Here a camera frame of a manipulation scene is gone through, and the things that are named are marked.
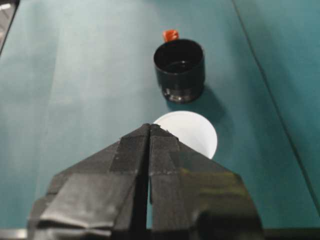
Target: black cup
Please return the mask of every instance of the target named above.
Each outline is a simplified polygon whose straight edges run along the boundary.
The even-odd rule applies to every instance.
[[[175,103],[198,98],[205,82],[205,55],[195,41],[178,39],[165,42],[153,56],[155,72],[163,96]]]

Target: teal surface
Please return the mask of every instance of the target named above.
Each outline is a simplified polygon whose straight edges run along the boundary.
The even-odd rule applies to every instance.
[[[170,28],[205,50],[206,89],[186,105],[156,83]],[[231,1],[22,0],[0,56],[0,227],[24,227],[55,173],[175,110],[212,122],[213,159],[242,176],[265,228],[320,226]]]
[[[320,211],[320,1],[236,5]]]

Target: white paper circle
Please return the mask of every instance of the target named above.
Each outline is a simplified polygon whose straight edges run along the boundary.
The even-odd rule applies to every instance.
[[[218,145],[217,133],[204,116],[192,111],[173,111],[159,117],[154,123],[193,150],[209,159],[213,158]]]

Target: teal table surface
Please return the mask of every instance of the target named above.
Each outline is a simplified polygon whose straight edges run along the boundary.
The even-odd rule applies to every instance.
[[[320,212],[320,1],[236,6]]]

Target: red object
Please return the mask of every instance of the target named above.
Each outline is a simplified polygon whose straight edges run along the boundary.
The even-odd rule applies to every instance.
[[[174,29],[163,31],[162,35],[166,43],[179,39],[179,33],[177,30],[174,30]]]

